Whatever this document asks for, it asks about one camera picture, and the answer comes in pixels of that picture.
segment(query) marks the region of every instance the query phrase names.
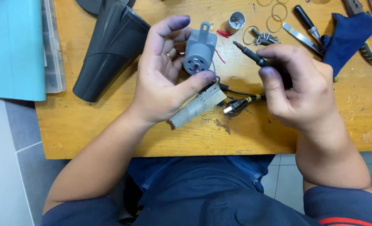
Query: wooden workbench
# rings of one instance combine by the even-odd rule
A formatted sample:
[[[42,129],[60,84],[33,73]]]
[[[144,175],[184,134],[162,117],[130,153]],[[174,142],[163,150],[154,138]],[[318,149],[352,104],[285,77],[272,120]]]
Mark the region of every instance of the wooden workbench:
[[[365,10],[367,3],[361,0]],[[190,15],[192,28],[203,21],[213,23],[212,30],[224,28],[224,22],[234,11],[246,17],[242,31],[230,38],[218,37],[217,50],[226,61],[214,55],[221,82],[233,90],[248,93],[263,91],[257,74],[259,67],[244,56],[232,41],[242,43],[245,28],[250,25],[267,31],[265,21],[271,14],[270,6],[259,6],[256,0],[137,0],[133,10],[147,23],[154,24],[166,16]],[[309,37],[292,14],[292,7],[302,5],[320,34],[333,30],[331,12],[346,15],[340,0],[290,0],[285,22]],[[55,0],[60,46],[68,89],[48,95],[47,101],[36,102],[45,156],[48,159],[73,158],[90,140],[102,131],[130,104],[135,89],[137,62],[119,76],[98,103],[87,103],[76,97],[72,88],[82,67],[96,19],[85,13],[74,0]],[[275,13],[285,15],[282,6]],[[279,22],[270,19],[270,28]],[[276,35],[283,44],[299,43],[281,29]],[[250,34],[246,40],[252,41]],[[255,51],[258,47],[250,45]],[[372,150],[372,66],[357,53],[340,71],[334,84],[341,115],[360,151]],[[167,122],[154,126],[135,152],[137,157],[192,156],[226,154],[293,153],[297,132],[277,122],[266,110],[265,102],[249,105],[237,117],[224,116],[222,108],[214,107],[178,130],[171,130]]]

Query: red wire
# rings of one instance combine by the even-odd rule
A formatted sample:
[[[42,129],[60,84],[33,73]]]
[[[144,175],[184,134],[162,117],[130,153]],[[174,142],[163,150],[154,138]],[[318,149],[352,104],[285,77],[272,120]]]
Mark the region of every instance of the red wire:
[[[224,61],[224,60],[221,58],[221,56],[219,55],[218,51],[217,51],[217,50],[215,50],[215,51],[217,52],[217,54],[218,54],[218,56],[219,56],[219,59],[221,59],[222,62],[224,62],[224,64],[226,64],[225,61]]]

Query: white wall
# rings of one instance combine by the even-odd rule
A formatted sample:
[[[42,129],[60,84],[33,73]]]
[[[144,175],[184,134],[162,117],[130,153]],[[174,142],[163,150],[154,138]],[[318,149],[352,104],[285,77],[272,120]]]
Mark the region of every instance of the white wall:
[[[0,226],[32,226],[11,130],[0,100]]]

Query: clear plastic organizer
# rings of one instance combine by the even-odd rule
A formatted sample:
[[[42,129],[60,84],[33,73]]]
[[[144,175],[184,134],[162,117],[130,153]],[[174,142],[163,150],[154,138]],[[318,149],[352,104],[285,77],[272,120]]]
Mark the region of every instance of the clear plastic organizer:
[[[42,32],[46,93],[64,92],[66,91],[66,80],[59,46],[54,0],[43,0],[42,2]]]

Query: black handle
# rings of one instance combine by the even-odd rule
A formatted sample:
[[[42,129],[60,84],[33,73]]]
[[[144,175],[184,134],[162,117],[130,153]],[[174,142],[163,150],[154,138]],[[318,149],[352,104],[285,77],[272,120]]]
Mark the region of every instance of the black handle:
[[[303,8],[300,5],[297,5],[293,8],[293,13],[303,24],[304,28],[310,30],[312,27],[314,27],[313,22],[310,20],[309,16],[306,14],[306,12],[304,12]]]

